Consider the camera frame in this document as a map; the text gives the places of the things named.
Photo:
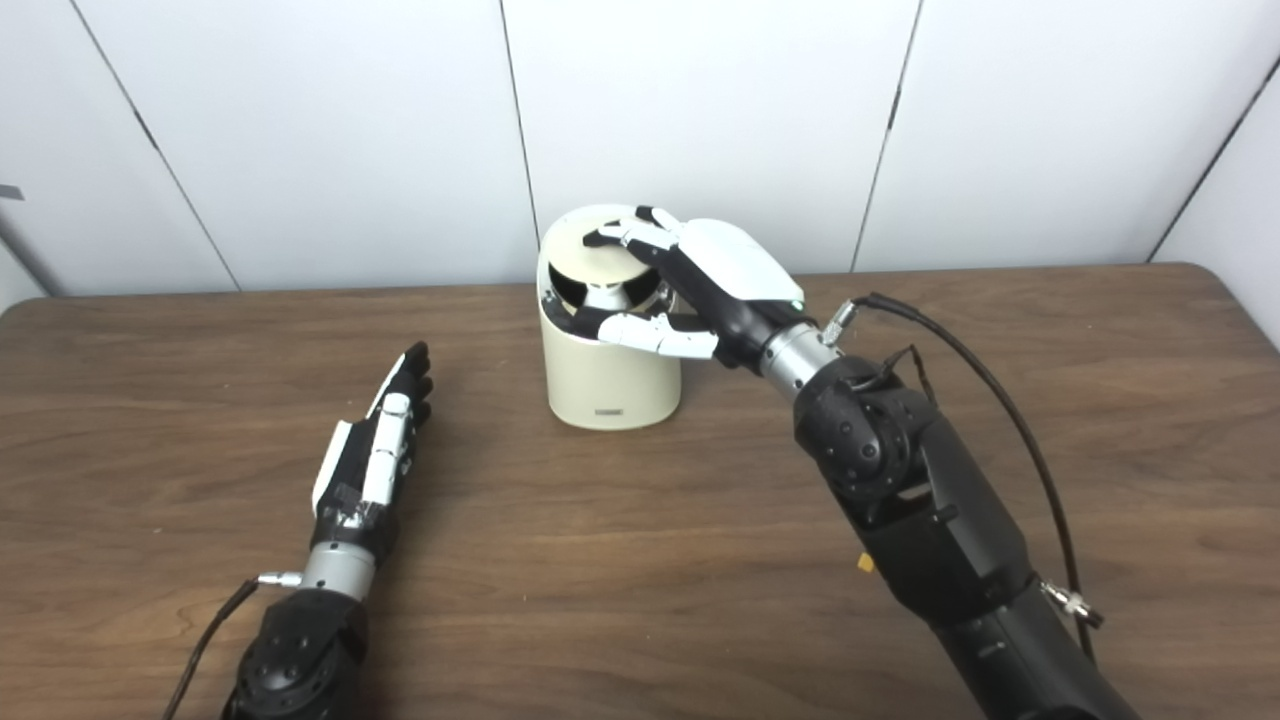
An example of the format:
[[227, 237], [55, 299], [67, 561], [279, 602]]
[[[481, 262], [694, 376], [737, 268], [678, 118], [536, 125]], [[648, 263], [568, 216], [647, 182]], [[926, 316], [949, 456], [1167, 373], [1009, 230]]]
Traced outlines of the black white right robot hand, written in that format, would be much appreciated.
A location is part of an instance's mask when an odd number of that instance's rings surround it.
[[714, 359], [762, 375], [768, 343], [805, 324], [796, 281], [750, 234], [727, 222], [680, 222], [640, 205], [631, 217], [586, 233], [589, 249], [623, 249], [658, 273], [690, 313], [581, 307], [570, 333], [667, 357]]

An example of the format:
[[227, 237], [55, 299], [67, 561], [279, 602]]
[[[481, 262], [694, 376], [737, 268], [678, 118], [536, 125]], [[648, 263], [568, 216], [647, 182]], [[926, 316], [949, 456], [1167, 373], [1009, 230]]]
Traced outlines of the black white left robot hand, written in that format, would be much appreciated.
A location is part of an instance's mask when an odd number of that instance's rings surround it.
[[429, 346], [411, 345], [393, 363], [365, 416], [339, 420], [314, 483], [310, 547], [349, 544], [380, 568], [399, 539], [397, 505], [431, 416]]

